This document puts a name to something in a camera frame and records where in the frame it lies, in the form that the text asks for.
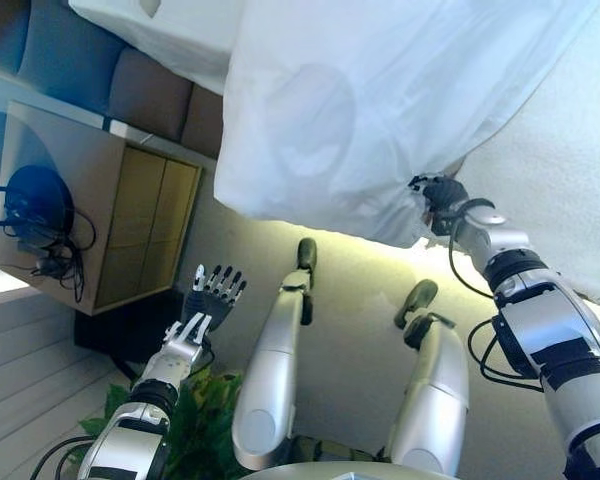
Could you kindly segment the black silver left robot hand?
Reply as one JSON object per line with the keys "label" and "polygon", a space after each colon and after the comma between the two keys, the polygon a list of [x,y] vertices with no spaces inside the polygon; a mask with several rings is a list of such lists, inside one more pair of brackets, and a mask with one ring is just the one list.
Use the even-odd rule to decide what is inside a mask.
{"label": "black silver left robot hand", "polygon": [[165,331],[164,342],[201,347],[207,334],[227,318],[245,290],[247,281],[231,265],[217,265],[211,273],[200,264],[184,302],[183,320]]}

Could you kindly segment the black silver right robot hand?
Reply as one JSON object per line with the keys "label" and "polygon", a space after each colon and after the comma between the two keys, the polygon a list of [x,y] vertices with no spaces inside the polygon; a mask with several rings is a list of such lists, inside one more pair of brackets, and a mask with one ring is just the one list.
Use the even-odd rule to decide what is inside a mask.
{"label": "black silver right robot hand", "polygon": [[448,176],[415,176],[409,188],[425,202],[424,222],[435,236],[448,236],[469,200],[464,186]]}

